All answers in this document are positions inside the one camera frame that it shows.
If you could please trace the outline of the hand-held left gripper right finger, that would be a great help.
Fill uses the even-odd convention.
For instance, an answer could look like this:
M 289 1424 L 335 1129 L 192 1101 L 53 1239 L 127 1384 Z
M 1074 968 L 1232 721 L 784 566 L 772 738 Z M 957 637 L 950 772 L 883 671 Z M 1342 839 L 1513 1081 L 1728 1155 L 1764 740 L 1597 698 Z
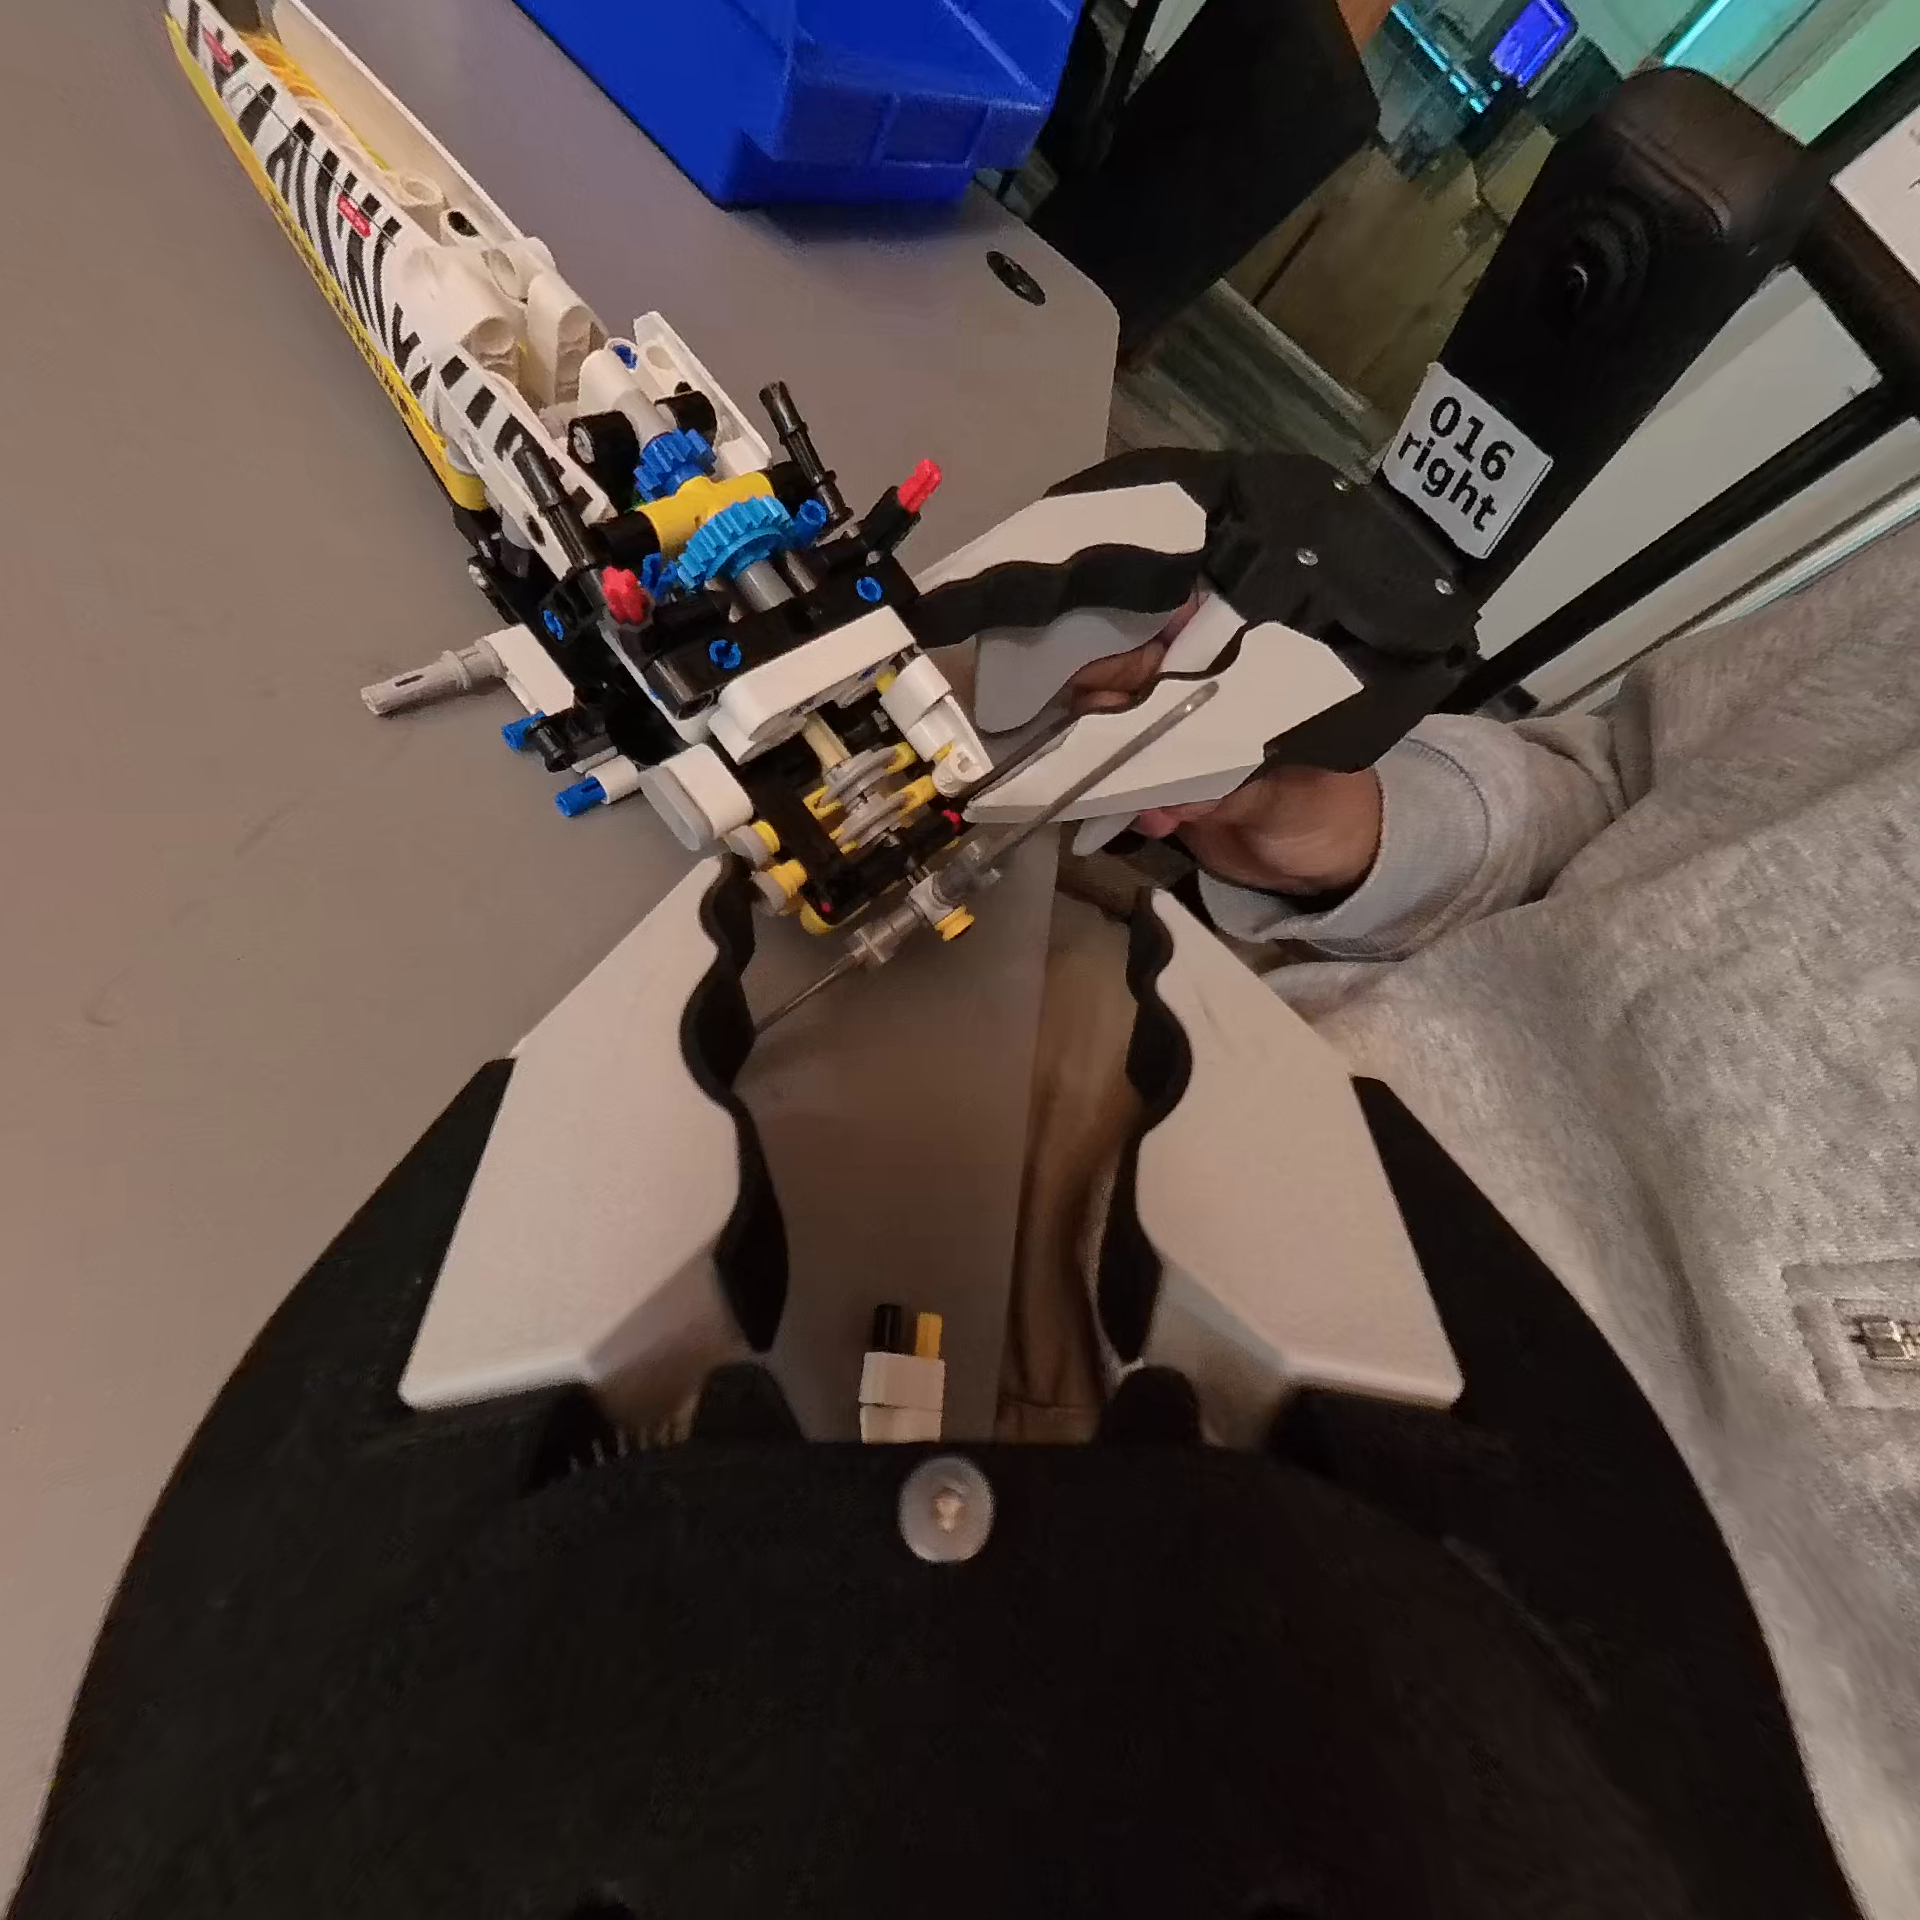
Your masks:
M 1449 1411 L 1464 1372 L 1338 1052 L 1168 891 L 1136 899 L 1126 989 L 1107 1388 L 1181 1374 L 1210 1444 L 1267 1444 L 1307 1396 Z

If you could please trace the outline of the black chair backrest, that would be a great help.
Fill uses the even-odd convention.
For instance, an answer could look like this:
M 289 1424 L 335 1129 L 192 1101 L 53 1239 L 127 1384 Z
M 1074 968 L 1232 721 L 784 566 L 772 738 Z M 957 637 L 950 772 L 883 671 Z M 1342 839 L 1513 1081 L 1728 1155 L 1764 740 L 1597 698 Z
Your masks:
M 1377 132 L 1362 54 L 1392 2 L 1200 2 L 1029 229 L 1091 278 L 1131 367 Z

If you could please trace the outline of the small white lego assembly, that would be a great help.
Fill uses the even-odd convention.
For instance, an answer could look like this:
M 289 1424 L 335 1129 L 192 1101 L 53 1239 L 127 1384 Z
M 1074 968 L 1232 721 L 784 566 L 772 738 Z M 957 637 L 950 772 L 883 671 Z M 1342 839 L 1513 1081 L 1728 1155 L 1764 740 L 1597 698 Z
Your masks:
M 860 1439 L 924 1447 L 942 1437 L 942 1316 L 878 1304 L 860 1368 Z

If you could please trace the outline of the person's right forearm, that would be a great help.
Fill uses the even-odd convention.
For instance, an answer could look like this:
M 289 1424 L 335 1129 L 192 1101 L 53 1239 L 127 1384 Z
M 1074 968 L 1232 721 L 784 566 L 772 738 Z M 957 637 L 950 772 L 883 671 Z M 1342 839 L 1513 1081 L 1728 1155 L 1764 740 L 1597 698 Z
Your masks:
M 1436 716 L 1377 764 L 1359 882 L 1232 882 L 1210 925 L 1296 944 L 1316 1006 L 1577 1022 L 1679 980 L 1916 988 L 1916 529 L 1675 641 L 1597 713 Z

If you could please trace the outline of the zebra-striped lego helicopter model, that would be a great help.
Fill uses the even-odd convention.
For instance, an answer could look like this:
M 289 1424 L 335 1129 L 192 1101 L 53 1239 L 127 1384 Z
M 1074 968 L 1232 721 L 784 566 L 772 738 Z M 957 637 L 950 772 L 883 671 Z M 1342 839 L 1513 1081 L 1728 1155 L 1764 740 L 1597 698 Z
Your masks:
M 957 940 L 1036 833 L 1217 698 L 1161 697 L 1010 825 L 966 810 L 1002 769 L 932 663 L 899 546 L 936 463 L 856 517 L 784 381 L 767 444 L 656 314 L 615 338 L 316 20 L 340 93 L 261 2 L 165 2 L 165 41 L 261 204 L 452 506 L 500 629 L 363 689 L 375 716 L 501 683 L 514 753 L 577 819 L 645 798 L 690 851 L 728 851 L 763 913 L 841 949 L 759 1029 L 924 930 Z

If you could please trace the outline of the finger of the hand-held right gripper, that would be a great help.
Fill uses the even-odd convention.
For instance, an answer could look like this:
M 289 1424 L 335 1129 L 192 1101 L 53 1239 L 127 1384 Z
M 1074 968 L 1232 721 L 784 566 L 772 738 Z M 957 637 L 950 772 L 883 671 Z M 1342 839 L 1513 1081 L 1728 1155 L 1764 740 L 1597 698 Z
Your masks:
M 1154 675 L 1124 710 L 1074 716 L 962 817 L 981 829 L 1074 824 L 1091 851 L 1140 814 L 1221 801 L 1273 738 L 1359 689 L 1324 645 L 1262 621 L 1226 637 L 1207 666 Z
M 924 650 L 972 645 L 972 730 L 1029 730 L 1091 663 L 1161 635 L 1199 587 L 1207 513 L 1176 482 L 1046 498 L 914 575 Z

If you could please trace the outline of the brown cardboard box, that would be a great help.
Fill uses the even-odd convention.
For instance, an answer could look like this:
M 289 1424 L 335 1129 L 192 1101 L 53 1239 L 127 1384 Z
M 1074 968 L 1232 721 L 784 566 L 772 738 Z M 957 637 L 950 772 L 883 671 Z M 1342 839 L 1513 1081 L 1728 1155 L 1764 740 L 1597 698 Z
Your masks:
M 1226 285 L 1349 395 L 1399 418 L 1555 151 L 1543 127 L 1420 173 L 1368 143 Z

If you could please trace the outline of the person's grey hoodie torso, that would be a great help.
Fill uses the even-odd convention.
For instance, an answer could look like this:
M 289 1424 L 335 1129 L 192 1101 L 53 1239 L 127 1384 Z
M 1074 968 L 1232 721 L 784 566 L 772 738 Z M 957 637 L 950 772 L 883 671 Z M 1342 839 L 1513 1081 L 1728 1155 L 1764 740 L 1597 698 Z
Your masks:
M 1916 1918 L 1916 836 L 1804 817 L 1403 925 L 1281 918 L 1281 992 L 1386 1081 L 1605 1334 L 1781 1669 L 1840 1869 Z

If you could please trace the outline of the person's right hand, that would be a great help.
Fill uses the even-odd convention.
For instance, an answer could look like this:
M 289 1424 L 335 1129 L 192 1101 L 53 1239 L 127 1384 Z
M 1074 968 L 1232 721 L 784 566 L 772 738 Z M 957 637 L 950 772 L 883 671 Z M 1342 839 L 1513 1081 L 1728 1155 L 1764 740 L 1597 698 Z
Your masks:
M 1200 871 L 1236 887 L 1342 899 L 1377 861 L 1385 793 L 1370 769 L 1273 769 L 1221 801 L 1147 808 L 1131 829 L 1178 842 Z

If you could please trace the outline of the blue plastic storage bin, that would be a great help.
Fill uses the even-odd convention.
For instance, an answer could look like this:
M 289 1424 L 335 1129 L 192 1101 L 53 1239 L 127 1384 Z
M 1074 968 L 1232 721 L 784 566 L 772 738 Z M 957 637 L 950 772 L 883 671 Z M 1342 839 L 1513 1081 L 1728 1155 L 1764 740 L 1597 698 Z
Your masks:
M 1080 2 L 519 2 L 708 204 L 953 204 L 1046 127 Z

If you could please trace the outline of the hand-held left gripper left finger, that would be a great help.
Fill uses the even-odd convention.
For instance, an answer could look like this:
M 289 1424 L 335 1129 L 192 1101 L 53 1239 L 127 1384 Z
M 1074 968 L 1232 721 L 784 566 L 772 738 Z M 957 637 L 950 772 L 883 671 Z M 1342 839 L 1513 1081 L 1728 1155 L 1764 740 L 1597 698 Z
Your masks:
M 414 1350 L 411 1411 L 584 1388 L 633 1434 L 767 1354 L 779 1200 L 738 1099 L 743 868 L 692 868 L 511 1052 Z

